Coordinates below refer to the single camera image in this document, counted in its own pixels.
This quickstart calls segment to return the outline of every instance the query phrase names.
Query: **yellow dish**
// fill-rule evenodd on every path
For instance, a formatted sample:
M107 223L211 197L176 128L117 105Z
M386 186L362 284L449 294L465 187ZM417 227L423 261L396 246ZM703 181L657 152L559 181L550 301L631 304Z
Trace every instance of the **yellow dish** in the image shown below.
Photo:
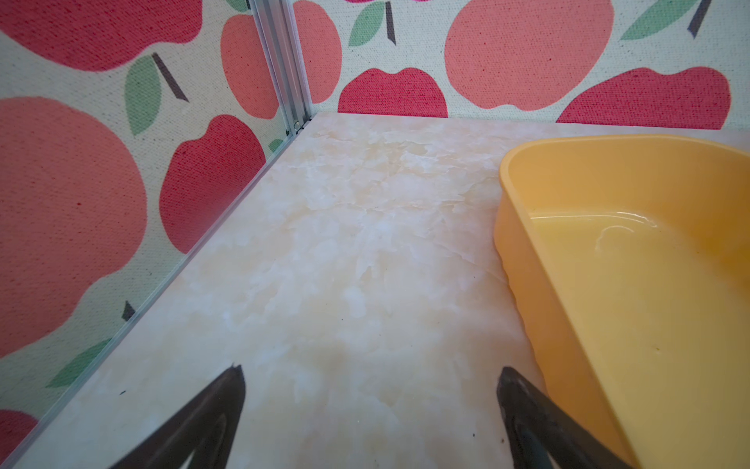
M750 464L750 155L541 140L500 182L495 246L549 396L629 464Z

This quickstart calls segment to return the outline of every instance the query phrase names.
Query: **black plastic piece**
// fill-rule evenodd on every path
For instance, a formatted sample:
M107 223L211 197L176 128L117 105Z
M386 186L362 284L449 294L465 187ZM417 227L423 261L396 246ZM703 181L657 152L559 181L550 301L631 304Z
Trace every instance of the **black plastic piece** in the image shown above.
M630 469L521 373L506 366L497 400L515 469Z
M242 406L245 376L227 368L203 391L110 469L224 469Z

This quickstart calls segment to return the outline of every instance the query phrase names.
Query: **marble-pattern floor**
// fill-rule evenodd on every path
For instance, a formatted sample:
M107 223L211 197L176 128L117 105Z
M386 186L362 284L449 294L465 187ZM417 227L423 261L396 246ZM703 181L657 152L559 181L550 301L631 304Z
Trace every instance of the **marble-pattern floor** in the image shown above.
M319 114L17 467L108 467L233 363L232 469L512 467L497 378L543 383L492 243L500 160L654 131Z

